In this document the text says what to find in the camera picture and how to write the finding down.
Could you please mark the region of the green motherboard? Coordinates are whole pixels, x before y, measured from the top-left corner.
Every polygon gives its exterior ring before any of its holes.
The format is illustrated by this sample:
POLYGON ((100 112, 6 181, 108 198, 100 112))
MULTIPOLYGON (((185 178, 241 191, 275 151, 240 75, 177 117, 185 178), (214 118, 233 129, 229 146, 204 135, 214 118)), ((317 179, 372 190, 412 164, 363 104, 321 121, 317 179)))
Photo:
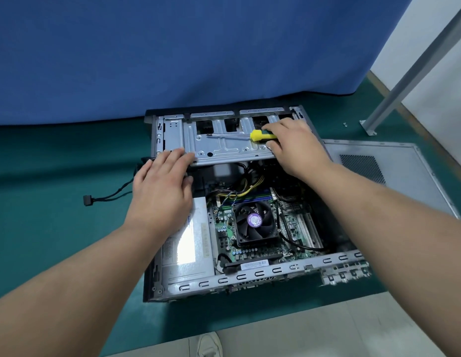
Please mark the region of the green motherboard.
POLYGON ((318 257, 327 252, 313 222, 311 207, 301 194, 285 196, 270 186, 236 201, 231 201, 228 197, 217 197, 209 204, 212 214, 211 230, 215 232, 217 243, 215 269, 219 274, 236 272, 246 263, 267 260, 270 265, 280 264, 318 257), (272 204, 279 238, 273 243, 240 248, 234 235, 232 208, 238 204, 257 201, 272 204))

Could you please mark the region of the open desktop computer case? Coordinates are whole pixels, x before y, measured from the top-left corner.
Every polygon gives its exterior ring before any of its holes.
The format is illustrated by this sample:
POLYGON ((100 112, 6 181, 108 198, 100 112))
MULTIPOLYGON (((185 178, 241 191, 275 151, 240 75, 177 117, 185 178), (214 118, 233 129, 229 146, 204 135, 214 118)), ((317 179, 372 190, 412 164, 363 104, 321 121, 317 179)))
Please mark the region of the open desktop computer case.
MULTIPOLYGON (((305 109, 302 106, 289 107, 301 114, 301 117, 296 120, 304 120, 322 142, 305 109)), ((211 230, 212 214, 209 203, 214 202, 217 197, 228 197, 231 201, 236 201, 249 193, 261 192, 270 186, 281 191, 285 196, 293 194, 303 196, 303 200, 311 207, 313 222, 327 252, 318 257, 280 264, 270 265, 267 260, 246 263, 240 267, 240 270, 229 274, 219 274, 215 269, 215 276, 164 286, 158 269, 160 249, 144 273, 144 303, 175 301, 220 292, 229 294, 310 274, 320 275, 323 285, 336 285, 371 276, 369 263, 349 240, 321 198, 304 182, 286 174, 274 157, 203 167, 197 167, 193 162, 186 173, 192 175, 194 179, 193 197, 206 199, 214 262, 217 243, 215 232, 211 230)))

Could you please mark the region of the person's right hand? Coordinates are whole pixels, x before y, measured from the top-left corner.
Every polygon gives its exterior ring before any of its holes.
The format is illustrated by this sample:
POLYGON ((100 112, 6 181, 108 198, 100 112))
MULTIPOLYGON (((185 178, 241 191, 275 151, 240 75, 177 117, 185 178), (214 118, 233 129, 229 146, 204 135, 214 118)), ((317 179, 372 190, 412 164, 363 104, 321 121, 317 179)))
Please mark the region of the person's right hand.
POLYGON ((304 120, 283 119, 262 128, 278 137, 285 155, 275 155, 290 175, 312 185, 334 168, 324 147, 304 120))

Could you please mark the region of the grey metal pole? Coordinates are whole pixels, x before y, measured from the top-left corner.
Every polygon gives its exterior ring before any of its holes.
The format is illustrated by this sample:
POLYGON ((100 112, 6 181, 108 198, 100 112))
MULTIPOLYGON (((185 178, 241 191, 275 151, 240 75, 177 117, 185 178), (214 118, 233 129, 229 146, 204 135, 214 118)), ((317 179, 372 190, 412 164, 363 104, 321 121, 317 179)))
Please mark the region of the grey metal pole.
POLYGON ((376 128, 460 40, 461 8, 373 113, 367 119, 359 121, 364 131, 369 136, 375 136, 376 128))

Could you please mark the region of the person's left forearm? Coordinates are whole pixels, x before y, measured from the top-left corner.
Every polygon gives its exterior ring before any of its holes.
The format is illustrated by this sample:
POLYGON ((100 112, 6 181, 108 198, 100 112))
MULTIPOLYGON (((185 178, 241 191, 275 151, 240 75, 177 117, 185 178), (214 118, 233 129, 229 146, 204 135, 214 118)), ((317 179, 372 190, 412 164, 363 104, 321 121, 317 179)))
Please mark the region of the person's left forearm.
POLYGON ((124 224, 0 298, 0 357, 98 357, 126 301, 179 227, 124 224))

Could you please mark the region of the silver power supply unit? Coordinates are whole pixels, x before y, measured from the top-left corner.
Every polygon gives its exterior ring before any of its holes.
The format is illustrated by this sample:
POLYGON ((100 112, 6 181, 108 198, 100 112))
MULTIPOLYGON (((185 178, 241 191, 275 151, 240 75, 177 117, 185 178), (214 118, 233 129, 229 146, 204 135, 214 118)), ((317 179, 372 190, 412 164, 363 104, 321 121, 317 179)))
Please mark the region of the silver power supply unit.
POLYGON ((165 241, 158 255, 164 286, 215 276, 205 197, 193 198, 185 223, 165 241))

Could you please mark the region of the blue curtain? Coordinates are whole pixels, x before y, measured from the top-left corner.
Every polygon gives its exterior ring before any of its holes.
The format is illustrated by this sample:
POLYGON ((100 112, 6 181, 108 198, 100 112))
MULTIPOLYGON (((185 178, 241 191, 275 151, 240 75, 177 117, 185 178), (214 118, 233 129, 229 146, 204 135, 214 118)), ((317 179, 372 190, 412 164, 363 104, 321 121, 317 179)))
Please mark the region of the blue curtain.
POLYGON ((412 0, 0 0, 0 125, 355 92, 412 0))

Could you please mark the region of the grey metal drive cage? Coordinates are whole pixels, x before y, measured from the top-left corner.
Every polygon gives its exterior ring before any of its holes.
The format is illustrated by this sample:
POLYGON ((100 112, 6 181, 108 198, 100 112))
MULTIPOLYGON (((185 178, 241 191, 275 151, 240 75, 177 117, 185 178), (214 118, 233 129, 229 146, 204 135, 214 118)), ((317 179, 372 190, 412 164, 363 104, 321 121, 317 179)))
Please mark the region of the grey metal drive cage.
POLYGON ((291 107, 270 107, 171 115, 149 115, 151 156, 183 148, 195 154, 197 167, 250 162, 273 158, 264 142, 253 142, 249 134, 262 125, 284 118, 299 119, 291 107))

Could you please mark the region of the person's left hand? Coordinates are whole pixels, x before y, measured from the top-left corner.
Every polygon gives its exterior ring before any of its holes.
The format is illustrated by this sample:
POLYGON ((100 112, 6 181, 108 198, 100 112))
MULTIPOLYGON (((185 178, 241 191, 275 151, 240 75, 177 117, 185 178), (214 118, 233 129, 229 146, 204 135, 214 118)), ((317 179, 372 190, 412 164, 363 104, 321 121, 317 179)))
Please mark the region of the person's left hand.
MULTIPOLYGON (((154 160, 141 187, 133 187, 124 227, 163 242, 185 223, 193 197, 184 197, 184 177, 164 176, 164 162, 171 151, 161 152, 154 160)), ((186 170, 195 154, 186 153, 186 170)))

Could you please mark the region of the green floor mat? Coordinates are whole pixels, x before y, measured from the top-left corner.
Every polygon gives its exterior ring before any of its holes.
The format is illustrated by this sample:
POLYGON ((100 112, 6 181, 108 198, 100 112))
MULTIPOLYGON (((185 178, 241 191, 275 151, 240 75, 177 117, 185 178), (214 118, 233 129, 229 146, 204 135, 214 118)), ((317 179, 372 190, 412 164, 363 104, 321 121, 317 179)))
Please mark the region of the green floor mat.
MULTIPOLYGON (((368 137, 357 117, 382 101, 364 79, 349 96, 302 92, 245 102, 246 106, 303 105, 323 138, 415 142, 461 212, 461 177, 421 132, 393 112, 368 137)), ((83 194, 108 195, 131 179, 134 162, 150 149, 143 117, 111 121, 0 126, 0 297, 118 227, 130 196, 84 207, 83 194)), ((198 335, 208 330, 332 311, 346 302, 388 297, 376 277, 341 287, 315 278, 190 302, 143 303, 143 281, 126 303, 101 355, 108 356, 198 335)))

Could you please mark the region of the yellow handled screwdriver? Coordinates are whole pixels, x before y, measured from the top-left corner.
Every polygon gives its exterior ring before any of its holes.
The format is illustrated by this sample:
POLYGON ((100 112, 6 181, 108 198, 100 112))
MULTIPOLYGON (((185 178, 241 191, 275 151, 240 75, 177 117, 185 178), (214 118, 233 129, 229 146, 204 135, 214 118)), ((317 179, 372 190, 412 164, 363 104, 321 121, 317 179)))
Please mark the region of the yellow handled screwdriver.
POLYGON ((253 130, 249 134, 243 133, 206 133, 207 137, 220 137, 226 139, 245 139, 253 143, 266 143, 269 140, 278 140, 278 137, 268 130, 253 130))

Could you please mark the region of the white shoe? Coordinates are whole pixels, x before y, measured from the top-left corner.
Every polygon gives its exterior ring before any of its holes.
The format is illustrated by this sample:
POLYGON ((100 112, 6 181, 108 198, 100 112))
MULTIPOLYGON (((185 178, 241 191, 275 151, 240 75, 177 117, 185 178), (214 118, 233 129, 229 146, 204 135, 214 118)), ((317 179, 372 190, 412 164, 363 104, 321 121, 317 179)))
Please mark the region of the white shoe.
POLYGON ((221 340, 215 331, 199 336, 196 357, 224 357, 221 340))

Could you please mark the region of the black processor cooler fan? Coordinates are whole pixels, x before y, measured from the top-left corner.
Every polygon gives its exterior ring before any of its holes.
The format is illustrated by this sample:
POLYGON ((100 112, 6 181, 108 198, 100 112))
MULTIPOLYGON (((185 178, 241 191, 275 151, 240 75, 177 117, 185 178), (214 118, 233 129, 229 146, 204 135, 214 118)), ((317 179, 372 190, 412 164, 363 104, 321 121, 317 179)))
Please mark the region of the black processor cooler fan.
POLYGON ((240 248, 275 242, 279 238, 272 204, 257 201, 235 205, 232 225, 236 243, 240 248))

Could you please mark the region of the grey metal side panel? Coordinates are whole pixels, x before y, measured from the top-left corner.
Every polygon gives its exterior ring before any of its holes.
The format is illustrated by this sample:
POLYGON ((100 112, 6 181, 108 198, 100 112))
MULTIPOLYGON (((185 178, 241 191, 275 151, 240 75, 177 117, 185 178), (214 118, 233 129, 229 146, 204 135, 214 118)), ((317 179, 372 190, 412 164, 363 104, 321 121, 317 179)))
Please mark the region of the grey metal side panel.
POLYGON ((416 144, 337 139, 323 144, 334 162, 354 173, 461 219, 416 144))

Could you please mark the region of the person's right forearm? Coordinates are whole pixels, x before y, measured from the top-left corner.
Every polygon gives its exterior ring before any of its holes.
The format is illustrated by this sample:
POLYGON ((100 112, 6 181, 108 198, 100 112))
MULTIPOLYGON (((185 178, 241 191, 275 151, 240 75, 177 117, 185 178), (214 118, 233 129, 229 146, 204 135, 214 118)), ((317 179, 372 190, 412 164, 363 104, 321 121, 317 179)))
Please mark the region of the person's right forearm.
POLYGON ((446 356, 461 357, 461 220, 332 162, 305 181, 394 300, 446 356))

